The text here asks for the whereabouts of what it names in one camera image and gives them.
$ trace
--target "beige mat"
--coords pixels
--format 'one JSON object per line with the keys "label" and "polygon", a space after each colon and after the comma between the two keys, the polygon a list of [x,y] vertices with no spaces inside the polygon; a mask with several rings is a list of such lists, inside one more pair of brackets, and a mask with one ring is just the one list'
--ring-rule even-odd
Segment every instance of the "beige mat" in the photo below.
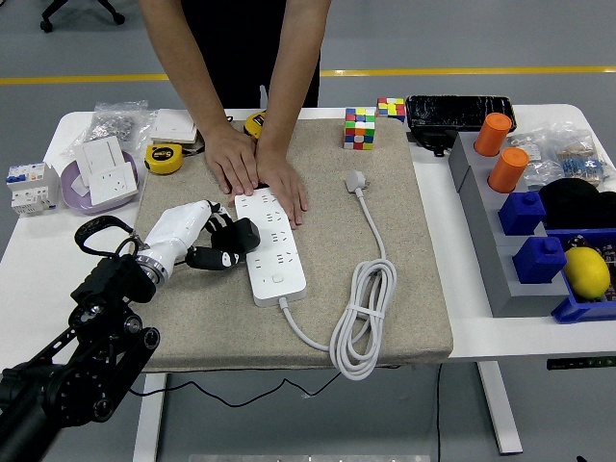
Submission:
{"label": "beige mat", "polygon": [[[343,131],[342,119],[300,120],[295,128],[289,159],[304,179],[310,211],[294,232],[307,296],[292,302],[291,312],[306,335],[328,345],[355,266],[379,257],[361,206],[345,187],[347,172],[361,170],[371,182],[369,210],[398,271],[379,364],[440,362],[453,340],[404,126],[379,118],[372,151],[343,149]],[[202,154],[171,175],[148,176],[136,229],[145,237],[165,209],[201,199],[228,202]],[[208,245],[208,233],[197,243]],[[133,308],[162,334],[147,372],[331,367],[328,354],[301,342],[279,309],[254,305],[245,266],[176,267],[150,303]]]}

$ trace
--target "office chair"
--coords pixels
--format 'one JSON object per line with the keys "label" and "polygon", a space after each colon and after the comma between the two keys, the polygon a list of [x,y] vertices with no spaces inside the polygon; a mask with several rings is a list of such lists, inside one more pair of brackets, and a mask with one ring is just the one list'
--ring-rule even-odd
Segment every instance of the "office chair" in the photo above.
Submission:
{"label": "office chair", "polygon": [[[53,0],[51,5],[49,5],[49,7],[47,7],[47,9],[42,12],[40,29],[42,29],[45,33],[49,33],[54,30],[54,26],[49,21],[49,16],[51,16],[53,13],[63,7],[67,1],[68,0]],[[109,0],[98,0],[98,3],[100,3],[103,7],[107,9],[109,13],[112,14],[112,16],[114,17],[115,24],[124,24],[124,16],[122,16],[114,9],[114,7],[112,7],[111,3],[109,3]]]}

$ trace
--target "rubik's cube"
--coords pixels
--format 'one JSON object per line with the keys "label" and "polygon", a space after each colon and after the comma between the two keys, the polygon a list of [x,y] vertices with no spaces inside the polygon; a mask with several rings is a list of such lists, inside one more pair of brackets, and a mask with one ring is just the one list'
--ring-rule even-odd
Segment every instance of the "rubik's cube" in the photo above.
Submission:
{"label": "rubik's cube", "polygon": [[372,149],[374,109],[346,108],[345,149]]}
{"label": "rubik's cube", "polygon": [[397,118],[400,122],[406,117],[403,98],[378,98],[376,100],[376,115],[378,117]]}

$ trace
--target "hand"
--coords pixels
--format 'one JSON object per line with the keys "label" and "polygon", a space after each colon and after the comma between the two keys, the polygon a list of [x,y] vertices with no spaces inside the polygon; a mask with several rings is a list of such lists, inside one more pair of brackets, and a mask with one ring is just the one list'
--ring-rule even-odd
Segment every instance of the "hand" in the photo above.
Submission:
{"label": "hand", "polygon": [[303,223],[308,200],[301,178],[284,155],[263,153],[257,146],[257,173],[261,183],[267,184],[284,209],[292,229]]}
{"label": "hand", "polygon": [[259,186],[252,139],[228,125],[206,140],[205,160],[225,194],[252,195]]}

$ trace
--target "gray floor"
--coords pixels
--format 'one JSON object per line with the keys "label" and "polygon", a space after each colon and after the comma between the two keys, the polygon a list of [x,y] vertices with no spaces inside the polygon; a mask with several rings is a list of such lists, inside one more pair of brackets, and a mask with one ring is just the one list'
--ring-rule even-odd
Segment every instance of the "gray floor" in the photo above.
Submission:
{"label": "gray floor", "polygon": [[[136,2],[115,0],[116,26],[93,0],[71,1],[39,29],[49,2],[6,0],[0,8],[0,78],[162,72]],[[613,0],[333,0],[323,69],[616,65]],[[378,96],[500,94],[514,104],[568,103],[585,113],[604,148],[616,152],[611,73],[323,78],[321,105],[371,105]],[[148,100],[181,108],[168,82],[0,85],[0,171],[39,161],[60,118],[97,102]],[[0,190],[0,248],[16,214]],[[616,370],[547,372],[545,361],[501,363],[525,453],[508,460],[589,462],[616,459]],[[283,377],[316,390],[333,371],[208,372],[196,379],[233,402]],[[377,371],[367,381],[338,379],[315,398],[285,385],[240,409],[188,388],[168,395],[160,460],[194,453],[423,453],[435,460],[436,367]],[[444,461],[498,460],[488,409],[473,364],[442,374]],[[131,460],[139,400],[127,397],[105,424],[65,431],[46,460]]]}

